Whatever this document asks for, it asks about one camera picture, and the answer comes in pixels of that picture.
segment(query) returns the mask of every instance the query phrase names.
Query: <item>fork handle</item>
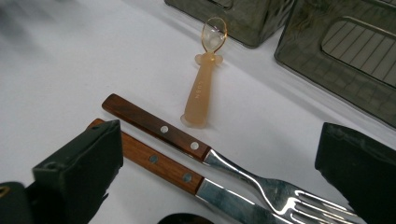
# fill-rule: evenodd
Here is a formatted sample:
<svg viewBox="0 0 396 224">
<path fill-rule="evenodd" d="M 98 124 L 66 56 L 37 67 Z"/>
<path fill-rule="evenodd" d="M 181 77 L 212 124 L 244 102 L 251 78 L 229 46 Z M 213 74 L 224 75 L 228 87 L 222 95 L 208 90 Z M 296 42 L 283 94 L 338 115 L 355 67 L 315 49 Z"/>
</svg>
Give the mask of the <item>fork handle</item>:
<svg viewBox="0 0 396 224">
<path fill-rule="evenodd" d="M 113 93 L 108 96 L 102 103 L 102 108 L 200 162 L 204 161 L 211 149 L 207 144 L 153 116 L 117 94 Z"/>
<path fill-rule="evenodd" d="M 89 127 L 103 123 L 101 119 L 94 120 Z M 164 156 L 157 150 L 136 140 L 131 135 L 122 132 L 123 156 L 142 166 L 155 175 L 195 195 L 204 178 L 193 170 Z"/>
</svg>

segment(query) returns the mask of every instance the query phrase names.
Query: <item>white tablecloth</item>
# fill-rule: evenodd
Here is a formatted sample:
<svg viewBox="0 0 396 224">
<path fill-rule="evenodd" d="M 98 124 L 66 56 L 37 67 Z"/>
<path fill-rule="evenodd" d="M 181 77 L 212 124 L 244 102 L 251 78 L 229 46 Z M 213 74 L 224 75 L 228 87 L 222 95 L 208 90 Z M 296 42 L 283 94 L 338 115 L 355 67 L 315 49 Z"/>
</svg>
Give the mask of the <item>white tablecloth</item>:
<svg viewBox="0 0 396 224">
<path fill-rule="evenodd" d="M 161 0 L 15 0 L 0 17 L 0 182 L 34 179 L 31 169 L 79 135 L 111 93 L 209 144 L 249 171 L 287 180 L 336 203 L 346 199 L 315 170 L 323 122 L 396 148 L 395 130 L 279 66 L 281 31 L 256 49 L 229 38 L 213 76 L 208 126 L 179 120 L 203 53 L 203 24 Z M 128 134 L 256 203 L 235 179 L 212 172 L 122 123 Z M 91 223 L 157 223 L 194 213 L 233 223 L 131 161 Z"/>
</svg>

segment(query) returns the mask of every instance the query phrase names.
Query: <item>fork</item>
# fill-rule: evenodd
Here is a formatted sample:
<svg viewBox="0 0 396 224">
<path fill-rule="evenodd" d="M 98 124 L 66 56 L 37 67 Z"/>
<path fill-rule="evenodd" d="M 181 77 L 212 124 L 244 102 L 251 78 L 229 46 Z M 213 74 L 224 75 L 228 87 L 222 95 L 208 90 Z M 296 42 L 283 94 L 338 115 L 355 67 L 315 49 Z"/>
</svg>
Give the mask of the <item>fork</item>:
<svg viewBox="0 0 396 224">
<path fill-rule="evenodd" d="M 260 193 L 270 210 L 292 223 L 363 223 L 351 209 L 322 199 L 286 181 L 252 174 L 207 144 L 151 115 L 117 94 L 108 96 L 102 108 L 197 161 L 248 183 Z"/>
</svg>

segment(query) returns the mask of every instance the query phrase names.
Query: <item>knife handle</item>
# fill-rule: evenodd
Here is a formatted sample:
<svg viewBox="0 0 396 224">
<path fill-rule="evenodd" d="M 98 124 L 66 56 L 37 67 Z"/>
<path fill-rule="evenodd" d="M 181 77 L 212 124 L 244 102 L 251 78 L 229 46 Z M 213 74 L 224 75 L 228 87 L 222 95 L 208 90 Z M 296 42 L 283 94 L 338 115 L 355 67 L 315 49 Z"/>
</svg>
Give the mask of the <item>knife handle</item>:
<svg viewBox="0 0 396 224">
<path fill-rule="evenodd" d="M 104 122 L 96 119 L 90 128 Z M 155 149 L 136 140 L 131 135 L 122 132 L 123 156 L 134 163 L 144 167 L 155 175 L 195 195 L 204 178 L 189 168 L 164 156 Z"/>
<path fill-rule="evenodd" d="M 102 103 L 102 108 L 200 162 L 204 161 L 211 149 L 207 144 L 151 115 L 117 94 L 113 93 L 108 96 Z"/>
</svg>

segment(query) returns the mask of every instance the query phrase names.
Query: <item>white table surface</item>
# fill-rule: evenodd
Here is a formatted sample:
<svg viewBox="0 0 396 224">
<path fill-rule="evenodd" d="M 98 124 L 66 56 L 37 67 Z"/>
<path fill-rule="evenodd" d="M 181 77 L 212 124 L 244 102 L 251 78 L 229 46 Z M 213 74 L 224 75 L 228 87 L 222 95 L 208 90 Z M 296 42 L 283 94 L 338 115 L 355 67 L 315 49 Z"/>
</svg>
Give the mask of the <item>white table surface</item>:
<svg viewBox="0 0 396 224">
<path fill-rule="evenodd" d="M 162 0 L 14 0 L 0 18 L 0 182 L 34 179 L 31 169 L 79 135 L 111 93 L 209 144 L 249 171 L 287 180 L 319 196 L 346 199 L 314 167 L 323 122 L 396 148 L 395 130 L 279 66 L 281 31 L 256 49 L 229 38 L 213 76 L 208 126 L 179 120 L 204 50 L 203 24 Z M 211 172 L 122 123 L 128 134 L 250 200 L 235 179 Z M 131 161 L 91 223 L 157 223 L 194 213 L 233 221 Z"/>
</svg>

